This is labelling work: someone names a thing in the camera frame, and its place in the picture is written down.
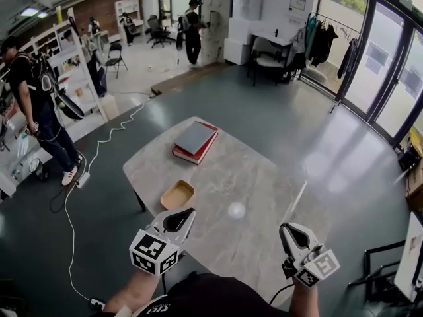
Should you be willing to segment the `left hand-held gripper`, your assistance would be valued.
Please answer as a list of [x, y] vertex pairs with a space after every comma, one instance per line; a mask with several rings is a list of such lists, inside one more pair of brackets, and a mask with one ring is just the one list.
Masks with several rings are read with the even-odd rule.
[[159, 213], [132, 241], [129, 247], [132, 265], [156, 277], [176, 265], [195, 217], [196, 210], [191, 207]]

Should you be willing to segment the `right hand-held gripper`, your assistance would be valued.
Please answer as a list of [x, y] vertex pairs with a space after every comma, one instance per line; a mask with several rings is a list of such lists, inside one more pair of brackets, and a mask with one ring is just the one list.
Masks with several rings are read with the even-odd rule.
[[318, 244], [311, 229], [298, 223], [282, 223], [279, 235], [288, 256], [282, 263], [286, 279], [294, 278], [310, 289], [340, 269], [332, 249]]

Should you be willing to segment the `beige plastic bin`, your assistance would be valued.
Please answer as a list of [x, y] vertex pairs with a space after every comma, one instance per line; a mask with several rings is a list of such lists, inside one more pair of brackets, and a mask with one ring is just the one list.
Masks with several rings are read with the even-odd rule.
[[195, 189], [186, 181], [179, 180], [171, 186], [160, 199], [167, 210], [190, 207], [195, 196]]

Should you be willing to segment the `person's left forearm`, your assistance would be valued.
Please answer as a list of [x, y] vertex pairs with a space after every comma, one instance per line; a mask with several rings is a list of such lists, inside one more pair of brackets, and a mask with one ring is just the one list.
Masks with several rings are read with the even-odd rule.
[[158, 283], [159, 277], [137, 270], [126, 286], [105, 304], [103, 312], [114, 317], [130, 317], [151, 301]]

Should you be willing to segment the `person's right forearm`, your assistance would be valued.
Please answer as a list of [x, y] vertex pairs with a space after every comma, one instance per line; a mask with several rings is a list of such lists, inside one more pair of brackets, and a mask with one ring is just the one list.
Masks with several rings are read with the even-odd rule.
[[289, 317], [320, 317], [317, 287], [307, 288], [297, 279], [293, 279], [293, 284]]

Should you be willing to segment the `grey book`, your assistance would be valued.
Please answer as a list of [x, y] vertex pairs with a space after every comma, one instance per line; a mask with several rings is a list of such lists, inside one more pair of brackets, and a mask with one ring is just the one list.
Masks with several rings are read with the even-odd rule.
[[195, 155], [217, 131], [218, 129], [208, 124], [194, 121], [174, 140], [174, 144]]

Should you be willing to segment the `person's dark clothing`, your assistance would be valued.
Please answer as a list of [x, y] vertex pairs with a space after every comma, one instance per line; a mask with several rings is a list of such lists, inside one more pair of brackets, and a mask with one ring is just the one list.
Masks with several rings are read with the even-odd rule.
[[289, 317], [234, 277], [190, 274], [166, 295], [133, 313], [99, 312], [91, 317]]

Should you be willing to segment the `white board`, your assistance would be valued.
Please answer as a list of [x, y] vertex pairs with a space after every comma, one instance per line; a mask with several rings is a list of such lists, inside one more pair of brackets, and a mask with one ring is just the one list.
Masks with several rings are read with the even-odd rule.
[[413, 212], [394, 284], [410, 302], [423, 291], [423, 224]]

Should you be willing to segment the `cardboard box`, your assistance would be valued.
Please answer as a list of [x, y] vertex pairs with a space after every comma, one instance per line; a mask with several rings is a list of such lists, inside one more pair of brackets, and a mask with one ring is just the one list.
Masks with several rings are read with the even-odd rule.
[[405, 198], [411, 210], [423, 212], [423, 157], [408, 173]]

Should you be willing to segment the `pale floor box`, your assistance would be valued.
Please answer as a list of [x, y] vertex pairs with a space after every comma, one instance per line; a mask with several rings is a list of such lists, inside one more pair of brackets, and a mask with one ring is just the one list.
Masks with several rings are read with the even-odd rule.
[[107, 94], [99, 99], [102, 104], [102, 108], [106, 114], [108, 121], [113, 120], [114, 118], [120, 115], [118, 105], [114, 96]]

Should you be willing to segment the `white shelving unit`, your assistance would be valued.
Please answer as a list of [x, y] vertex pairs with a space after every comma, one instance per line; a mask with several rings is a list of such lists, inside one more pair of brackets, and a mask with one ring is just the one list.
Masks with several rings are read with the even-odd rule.
[[[99, 113], [100, 123], [107, 122], [84, 58], [82, 36], [77, 33], [73, 17], [69, 17], [64, 25], [67, 28], [61, 36], [68, 43], [64, 50], [52, 57], [43, 53], [27, 54], [45, 59], [53, 69], [58, 86], [51, 97], [56, 116], [66, 131], [81, 128], [87, 123], [86, 117], [93, 112]], [[26, 118], [7, 80], [9, 70], [4, 62], [3, 65], [0, 71], [0, 190], [12, 196], [18, 184], [42, 166], [38, 151], [43, 148], [27, 129]]]

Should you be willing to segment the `black clothes rack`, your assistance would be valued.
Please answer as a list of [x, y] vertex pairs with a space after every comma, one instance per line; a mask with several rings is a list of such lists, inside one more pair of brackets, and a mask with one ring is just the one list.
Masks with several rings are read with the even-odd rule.
[[[347, 24], [344, 24], [339, 20], [336, 20], [335, 18], [328, 17], [318, 12], [309, 13], [307, 21], [312, 16], [316, 16], [317, 23], [311, 35], [311, 43], [309, 44], [305, 52], [306, 66], [301, 71], [301, 76], [307, 82], [310, 82], [312, 83], [312, 85], [315, 85], [319, 92], [326, 94], [330, 99], [332, 99], [332, 101], [334, 102], [334, 106], [332, 106], [329, 112], [333, 113], [334, 109], [340, 106], [340, 104], [342, 103], [342, 98], [346, 93], [346, 85], [349, 83], [352, 71], [357, 65], [358, 54], [361, 50], [363, 37], [359, 31], [352, 28], [351, 26], [348, 26]], [[328, 59], [324, 63], [319, 64], [317, 67], [314, 67], [311, 65], [309, 55], [311, 53], [311, 47], [313, 39], [315, 37], [315, 33], [317, 31], [317, 27], [320, 24], [322, 26], [328, 26], [329, 24], [333, 25], [338, 35], [338, 38], [333, 40]], [[343, 77], [339, 79], [337, 77], [337, 72], [342, 63], [346, 50], [348, 49], [349, 43], [353, 38], [357, 38], [360, 41], [357, 50], [356, 60], [353, 64], [351, 72], [344, 74]]]

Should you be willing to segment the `black and yellow case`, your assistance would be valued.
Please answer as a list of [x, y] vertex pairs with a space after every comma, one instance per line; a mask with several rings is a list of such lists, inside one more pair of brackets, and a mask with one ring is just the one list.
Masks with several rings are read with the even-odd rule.
[[423, 157], [423, 136], [412, 128], [400, 143], [399, 166], [403, 172], [413, 169]]

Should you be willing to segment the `white box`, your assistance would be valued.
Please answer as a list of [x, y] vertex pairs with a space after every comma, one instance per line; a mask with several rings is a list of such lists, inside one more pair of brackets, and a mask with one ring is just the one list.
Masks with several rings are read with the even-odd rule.
[[262, 0], [233, 0], [233, 18], [259, 21]]
[[250, 21], [230, 18], [228, 39], [239, 42], [241, 44], [250, 43]]
[[224, 41], [224, 59], [235, 65], [245, 65], [249, 60], [250, 46], [226, 38]]

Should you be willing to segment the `black folding chair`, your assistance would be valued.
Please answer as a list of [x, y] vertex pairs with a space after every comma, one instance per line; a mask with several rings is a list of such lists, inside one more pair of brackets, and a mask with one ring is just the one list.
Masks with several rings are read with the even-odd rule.
[[122, 45], [118, 42], [111, 43], [105, 63], [106, 72], [108, 72], [109, 67], [113, 67], [116, 72], [116, 78], [118, 78], [121, 66], [128, 70], [128, 67], [122, 57]]

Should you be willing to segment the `black chair with white cushion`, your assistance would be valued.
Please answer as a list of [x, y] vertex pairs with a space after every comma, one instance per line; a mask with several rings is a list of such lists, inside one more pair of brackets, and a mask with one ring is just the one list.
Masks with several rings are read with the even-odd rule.
[[250, 53], [249, 72], [252, 72], [252, 85], [256, 86], [258, 70], [268, 72], [277, 85], [282, 80], [288, 60], [288, 46], [276, 44], [263, 36], [257, 36]]

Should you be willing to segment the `dark grey hanging jacket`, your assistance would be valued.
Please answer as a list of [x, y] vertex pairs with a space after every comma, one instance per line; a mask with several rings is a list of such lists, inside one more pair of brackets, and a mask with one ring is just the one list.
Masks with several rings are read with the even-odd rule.
[[359, 44], [360, 44], [360, 41], [357, 38], [351, 39], [348, 49], [346, 50], [342, 63], [337, 72], [337, 77], [339, 79], [341, 79], [344, 74], [351, 72], [353, 68], [353, 64], [356, 60]]

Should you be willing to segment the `black office chair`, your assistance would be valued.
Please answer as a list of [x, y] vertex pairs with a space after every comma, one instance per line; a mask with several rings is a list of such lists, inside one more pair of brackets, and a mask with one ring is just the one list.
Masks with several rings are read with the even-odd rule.
[[147, 23], [149, 25], [148, 31], [151, 36], [147, 42], [154, 41], [151, 46], [152, 48], [158, 44], [162, 45], [162, 47], [164, 47], [165, 43], [172, 44], [172, 39], [170, 38], [171, 33], [167, 30], [167, 27], [161, 26], [156, 15], [151, 15]]

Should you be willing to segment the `white paper notice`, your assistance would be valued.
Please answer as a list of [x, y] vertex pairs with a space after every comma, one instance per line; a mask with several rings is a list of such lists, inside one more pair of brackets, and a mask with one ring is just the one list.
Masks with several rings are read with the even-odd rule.
[[400, 82], [405, 86], [406, 92], [416, 100], [423, 89], [423, 73], [415, 67], [404, 68]]
[[389, 58], [389, 53], [373, 42], [369, 42], [365, 55], [365, 66], [376, 75], [384, 68]]

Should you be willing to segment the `light grey hanging garment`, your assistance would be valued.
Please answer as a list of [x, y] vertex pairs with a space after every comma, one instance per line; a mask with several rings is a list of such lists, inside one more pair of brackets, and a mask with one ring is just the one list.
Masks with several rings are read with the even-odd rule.
[[305, 41], [306, 41], [306, 28], [300, 28], [292, 40], [293, 58], [291, 64], [295, 70], [302, 70], [305, 67]]

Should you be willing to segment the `black hanging jacket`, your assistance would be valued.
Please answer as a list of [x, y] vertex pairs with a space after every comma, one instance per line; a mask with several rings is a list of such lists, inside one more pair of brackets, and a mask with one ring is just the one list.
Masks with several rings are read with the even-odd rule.
[[312, 66], [317, 67], [328, 59], [333, 40], [337, 38], [338, 35], [333, 25], [329, 24], [328, 26], [322, 26], [320, 24], [317, 27], [311, 47], [311, 53], [309, 55]]

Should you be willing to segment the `white desk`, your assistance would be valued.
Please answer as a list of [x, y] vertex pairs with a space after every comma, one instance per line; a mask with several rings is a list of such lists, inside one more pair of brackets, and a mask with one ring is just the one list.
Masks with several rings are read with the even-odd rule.
[[290, 46], [292, 45], [293, 41], [290, 39], [285, 39], [285, 38], [281, 38], [281, 37], [276, 37], [274, 34], [271, 33], [267, 33], [264, 31], [257, 31], [257, 32], [253, 32], [251, 34], [252, 36], [256, 36], [256, 37], [262, 37], [267, 39], [269, 42], [278, 44], [280, 46]]

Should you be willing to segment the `teal hanging garment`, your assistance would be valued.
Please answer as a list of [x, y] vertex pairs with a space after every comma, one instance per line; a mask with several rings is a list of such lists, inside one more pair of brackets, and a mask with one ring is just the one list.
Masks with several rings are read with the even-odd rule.
[[311, 35], [312, 32], [315, 29], [317, 20], [316, 20], [316, 16], [312, 16], [308, 21], [307, 21], [307, 25], [306, 25], [306, 37], [305, 37], [305, 49], [308, 48], [309, 44], [311, 43]]

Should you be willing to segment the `white bookcase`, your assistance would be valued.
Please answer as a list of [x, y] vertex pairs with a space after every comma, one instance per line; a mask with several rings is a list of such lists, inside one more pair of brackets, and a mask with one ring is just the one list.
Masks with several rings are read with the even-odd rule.
[[116, 23], [118, 26], [119, 35], [121, 42], [126, 44], [126, 34], [124, 32], [123, 23], [120, 22], [123, 19], [122, 13], [127, 13], [132, 19], [135, 26], [135, 36], [143, 34], [144, 21], [142, 19], [141, 4], [139, 0], [120, 0], [114, 3]]

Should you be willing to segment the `black framed glass doors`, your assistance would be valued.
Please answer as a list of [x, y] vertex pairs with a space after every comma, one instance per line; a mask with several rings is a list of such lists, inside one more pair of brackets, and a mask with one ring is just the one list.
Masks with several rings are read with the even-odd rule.
[[[423, 73], [423, 26], [387, 0], [369, 0], [362, 37], [342, 103], [396, 147], [413, 125], [423, 128], [423, 89], [415, 100], [400, 82], [404, 68]], [[365, 66], [369, 42], [389, 53], [378, 75]]]

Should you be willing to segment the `black metal frame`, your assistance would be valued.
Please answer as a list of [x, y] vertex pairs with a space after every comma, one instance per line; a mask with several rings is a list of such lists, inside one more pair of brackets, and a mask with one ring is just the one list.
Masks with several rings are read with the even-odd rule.
[[364, 252], [363, 275], [350, 282], [348, 288], [364, 286], [364, 304], [385, 303], [388, 306], [400, 306], [405, 298], [394, 284], [394, 278], [399, 269], [400, 260], [379, 266], [372, 271], [371, 256], [397, 248], [404, 248], [405, 240], [368, 249]]

